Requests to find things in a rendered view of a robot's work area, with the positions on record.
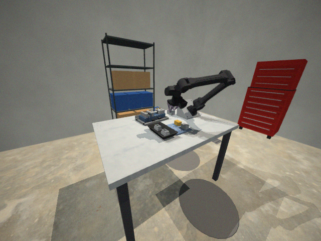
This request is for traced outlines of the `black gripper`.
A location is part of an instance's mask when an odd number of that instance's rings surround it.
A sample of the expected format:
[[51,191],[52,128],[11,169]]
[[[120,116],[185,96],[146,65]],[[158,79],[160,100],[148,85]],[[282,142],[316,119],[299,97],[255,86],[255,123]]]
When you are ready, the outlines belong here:
[[[177,104],[173,104],[173,103],[172,103],[172,99],[173,99],[173,96],[172,96],[171,99],[168,99],[168,100],[167,100],[169,112],[171,112],[171,110],[176,110],[176,109],[179,107],[178,103],[177,103]],[[171,106],[171,109],[170,109],[170,106]],[[177,107],[174,109],[175,106],[177,106]]]

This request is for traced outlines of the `yellow rectangular block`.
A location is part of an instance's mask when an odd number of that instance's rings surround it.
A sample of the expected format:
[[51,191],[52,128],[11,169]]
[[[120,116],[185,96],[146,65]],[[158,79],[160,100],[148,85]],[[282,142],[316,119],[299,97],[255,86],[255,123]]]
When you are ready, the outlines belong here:
[[181,123],[182,123],[182,121],[179,121],[179,120],[175,120],[174,121],[174,124],[177,125],[177,126],[181,126]]

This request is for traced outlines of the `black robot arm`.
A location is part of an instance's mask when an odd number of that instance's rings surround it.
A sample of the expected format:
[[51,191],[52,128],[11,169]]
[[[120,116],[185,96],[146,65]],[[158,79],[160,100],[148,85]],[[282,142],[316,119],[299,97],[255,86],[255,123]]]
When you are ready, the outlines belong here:
[[[193,101],[193,105],[190,105],[187,107],[189,112],[192,116],[197,114],[198,110],[201,110],[204,108],[205,103],[211,99],[213,96],[218,94],[220,91],[222,91],[224,88],[234,85],[236,83],[234,76],[229,70],[222,70],[217,75],[210,75],[210,76],[204,76],[204,77],[198,77],[198,78],[181,78],[178,80],[177,84],[174,86],[168,86],[165,88],[165,95],[166,96],[173,96],[172,103],[179,105],[180,109],[185,108],[187,106],[187,103],[183,97],[181,96],[181,93],[185,93],[187,90],[192,89],[194,87],[198,86],[204,86],[209,84],[215,84],[220,83],[217,85],[214,89],[212,89],[210,92],[208,92],[205,96],[202,98],[199,97]],[[175,97],[175,96],[178,97]]]

